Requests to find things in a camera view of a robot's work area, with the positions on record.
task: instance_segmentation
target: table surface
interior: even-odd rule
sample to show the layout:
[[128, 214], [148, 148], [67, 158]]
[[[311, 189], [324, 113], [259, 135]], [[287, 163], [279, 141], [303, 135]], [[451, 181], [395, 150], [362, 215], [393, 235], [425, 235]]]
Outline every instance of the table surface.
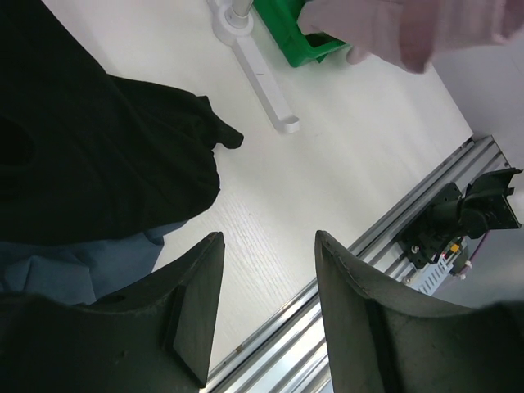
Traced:
[[213, 35], [206, 0], [44, 2], [108, 73], [207, 95], [246, 136], [217, 147], [218, 200], [166, 238], [156, 266], [224, 232], [211, 367], [314, 279], [316, 230], [351, 244], [472, 134], [433, 69], [350, 67], [345, 53], [292, 69], [256, 16], [255, 41], [301, 121], [280, 135]]

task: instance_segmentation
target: blue fabric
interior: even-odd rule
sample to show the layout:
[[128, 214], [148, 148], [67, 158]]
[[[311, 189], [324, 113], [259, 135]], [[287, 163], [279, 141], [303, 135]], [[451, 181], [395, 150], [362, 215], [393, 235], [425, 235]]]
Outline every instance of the blue fabric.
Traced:
[[122, 240], [68, 246], [0, 242], [0, 292], [38, 293], [68, 305], [91, 304], [147, 276], [162, 251], [164, 235], [183, 224]]

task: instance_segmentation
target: white bracket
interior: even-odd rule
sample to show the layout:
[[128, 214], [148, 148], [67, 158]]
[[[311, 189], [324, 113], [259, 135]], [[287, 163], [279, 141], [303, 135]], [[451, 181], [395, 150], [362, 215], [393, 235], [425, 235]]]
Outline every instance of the white bracket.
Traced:
[[251, 37], [253, 16], [250, 13], [245, 17], [237, 15], [233, 10], [232, 0], [207, 0], [207, 3], [213, 12], [213, 31], [216, 37], [233, 49], [273, 127], [281, 133], [298, 131], [300, 121], [293, 115], [255, 40]]

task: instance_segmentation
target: black garment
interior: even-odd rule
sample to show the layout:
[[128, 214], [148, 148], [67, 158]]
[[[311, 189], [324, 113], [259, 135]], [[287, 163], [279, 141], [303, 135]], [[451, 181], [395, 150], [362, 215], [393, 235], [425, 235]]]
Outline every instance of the black garment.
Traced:
[[211, 149], [243, 136], [205, 98], [107, 75], [39, 0], [0, 2], [0, 48], [0, 241], [116, 239], [211, 206]]

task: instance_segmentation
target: green tray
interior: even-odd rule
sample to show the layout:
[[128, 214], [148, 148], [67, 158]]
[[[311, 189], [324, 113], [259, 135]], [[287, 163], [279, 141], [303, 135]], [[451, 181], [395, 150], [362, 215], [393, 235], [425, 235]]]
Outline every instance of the green tray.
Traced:
[[300, 32], [298, 16], [304, 0], [255, 0], [255, 8], [273, 35], [289, 64], [299, 67], [310, 61], [322, 61], [328, 54], [350, 47], [327, 35], [312, 34], [307, 38]]

